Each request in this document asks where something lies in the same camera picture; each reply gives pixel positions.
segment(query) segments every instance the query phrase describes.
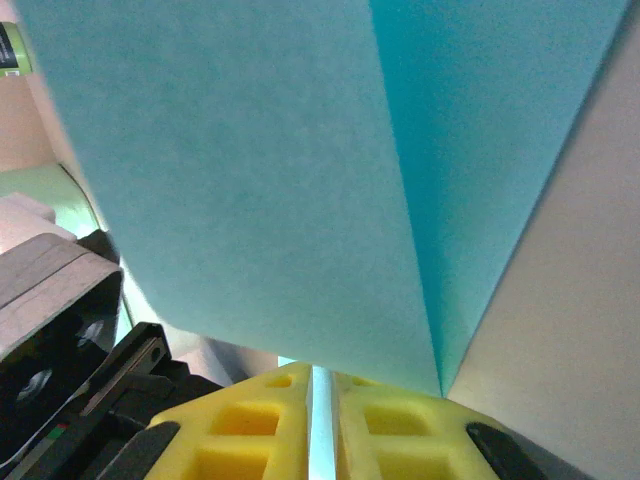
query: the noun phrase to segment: teal cardboard sheet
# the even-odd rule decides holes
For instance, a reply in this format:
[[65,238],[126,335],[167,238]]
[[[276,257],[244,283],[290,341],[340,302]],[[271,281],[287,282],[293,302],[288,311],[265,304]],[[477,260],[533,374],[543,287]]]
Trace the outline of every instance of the teal cardboard sheet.
[[161,316],[439,394],[625,3],[19,5]]

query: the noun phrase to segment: teal paper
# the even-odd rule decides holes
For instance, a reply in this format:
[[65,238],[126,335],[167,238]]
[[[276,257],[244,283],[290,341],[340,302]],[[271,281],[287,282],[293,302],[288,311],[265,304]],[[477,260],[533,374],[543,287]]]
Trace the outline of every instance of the teal paper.
[[21,6],[162,316],[439,393],[626,3]]

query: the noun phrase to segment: light green surface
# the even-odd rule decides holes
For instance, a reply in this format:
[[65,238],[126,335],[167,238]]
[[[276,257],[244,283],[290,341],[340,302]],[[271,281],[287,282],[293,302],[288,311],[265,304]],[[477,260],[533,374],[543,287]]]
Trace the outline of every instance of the light green surface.
[[[78,238],[99,228],[84,193],[60,165],[0,173],[0,197],[13,192],[23,193],[49,205],[56,212],[56,224]],[[130,330],[131,321],[121,305],[116,341],[120,341]]]

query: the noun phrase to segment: small label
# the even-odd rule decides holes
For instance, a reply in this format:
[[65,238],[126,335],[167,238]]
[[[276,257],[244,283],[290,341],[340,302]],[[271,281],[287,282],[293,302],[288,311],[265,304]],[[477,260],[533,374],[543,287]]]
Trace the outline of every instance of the small label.
[[0,23],[0,68],[18,68],[18,59],[13,51],[9,35]]

